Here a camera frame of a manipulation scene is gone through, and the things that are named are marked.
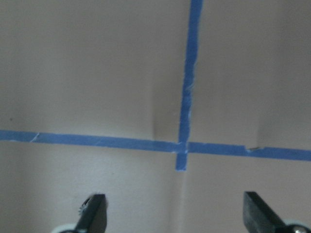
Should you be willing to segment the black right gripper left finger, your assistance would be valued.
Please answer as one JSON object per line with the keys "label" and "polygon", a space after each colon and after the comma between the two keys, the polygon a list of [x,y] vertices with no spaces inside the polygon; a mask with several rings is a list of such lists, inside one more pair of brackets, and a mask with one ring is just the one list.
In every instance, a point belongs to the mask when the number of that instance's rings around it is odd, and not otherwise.
{"label": "black right gripper left finger", "polygon": [[107,228],[107,201],[105,194],[89,196],[79,209],[80,218],[73,233],[104,233]]}

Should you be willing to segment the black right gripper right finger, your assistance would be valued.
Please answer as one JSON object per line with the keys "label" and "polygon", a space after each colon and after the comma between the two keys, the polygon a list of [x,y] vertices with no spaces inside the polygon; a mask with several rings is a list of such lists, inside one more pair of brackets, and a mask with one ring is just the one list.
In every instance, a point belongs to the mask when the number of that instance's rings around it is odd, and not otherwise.
{"label": "black right gripper right finger", "polygon": [[243,223],[249,233],[287,233],[284,221],[253,191],[243,194]]}

